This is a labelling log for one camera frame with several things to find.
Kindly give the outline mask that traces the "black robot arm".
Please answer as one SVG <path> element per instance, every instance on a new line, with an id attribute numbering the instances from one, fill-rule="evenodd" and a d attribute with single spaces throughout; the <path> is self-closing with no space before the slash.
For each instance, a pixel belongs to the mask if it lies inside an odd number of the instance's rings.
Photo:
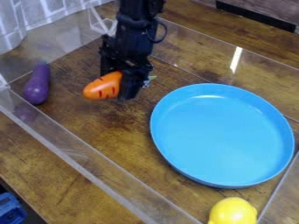
<path id="1" fill-rule="evenodd" d="M 116 34 L 101 37 L 100 75 L 120 72 L 118 100 L 133 99 L 149 83 L 153 66 L 148 56 L 168 32 L 157 18 L 164 3 L 165 0 L 118 0 Z"/>

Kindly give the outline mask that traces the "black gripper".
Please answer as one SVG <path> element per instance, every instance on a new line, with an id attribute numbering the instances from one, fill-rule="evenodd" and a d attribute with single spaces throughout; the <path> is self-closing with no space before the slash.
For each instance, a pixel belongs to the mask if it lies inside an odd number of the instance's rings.
<path id="1" fill-rule="evenodd" d="M 149 84 L 149 73 L 153 66 L 148 56 L 153 49 L 153 42 L 146 34 L 136 34 L 130 37 L 101 37 L 100 75 L 104 76 L 120 71 L 118 100 L 130 100 L 138 90 Z"/>

